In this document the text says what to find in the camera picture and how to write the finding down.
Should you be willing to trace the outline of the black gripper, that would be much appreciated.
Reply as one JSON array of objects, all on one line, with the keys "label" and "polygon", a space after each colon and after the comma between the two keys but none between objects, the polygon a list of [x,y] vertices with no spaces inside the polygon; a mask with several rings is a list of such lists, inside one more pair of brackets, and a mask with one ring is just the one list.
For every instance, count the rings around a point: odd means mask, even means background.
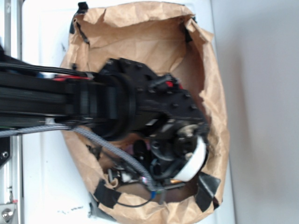
[{"label": "black gripper", "polygon": [[108,181],[141,183],[148,190],[180,188],[204,166],[208,132],[208,125],[199,123],[180,126],[171,136],[146,139],[131,134],[116,143]]}]

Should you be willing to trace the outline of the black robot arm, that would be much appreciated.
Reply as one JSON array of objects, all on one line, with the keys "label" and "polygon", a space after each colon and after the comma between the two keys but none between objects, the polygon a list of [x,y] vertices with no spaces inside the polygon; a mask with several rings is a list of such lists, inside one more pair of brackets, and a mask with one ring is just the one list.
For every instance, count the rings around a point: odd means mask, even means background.
[{"label": "black robot arm", "polygon": [[35,66],[0,54],[0,136],[72,130],[119,156],[110,178],[151,191],[183,186],[203,167],[209,131],[171,74],[110,59],[98,72]]}]

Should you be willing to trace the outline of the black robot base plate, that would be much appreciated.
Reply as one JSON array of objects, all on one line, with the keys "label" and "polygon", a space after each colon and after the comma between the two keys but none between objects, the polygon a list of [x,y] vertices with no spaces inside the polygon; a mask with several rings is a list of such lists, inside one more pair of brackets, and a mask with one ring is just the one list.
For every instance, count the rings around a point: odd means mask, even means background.
[{"label": "black robot base plate", "polygon": [[0,139],[0,167],[3,167],[11,157],[11,137]]}]

